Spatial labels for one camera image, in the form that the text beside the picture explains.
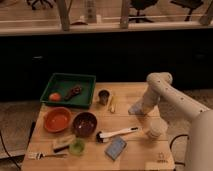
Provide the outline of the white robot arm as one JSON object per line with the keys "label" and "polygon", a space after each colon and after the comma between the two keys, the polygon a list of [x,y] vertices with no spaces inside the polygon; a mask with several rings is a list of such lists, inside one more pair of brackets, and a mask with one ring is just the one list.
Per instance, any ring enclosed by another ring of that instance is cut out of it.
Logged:
{"label": "white robot arm", "polygon": [[141,111],[149,113],[163,97],[191,123],[185,153],[185,171],[213,171],[213,109],[171,86],[168,72],[150,73]]}

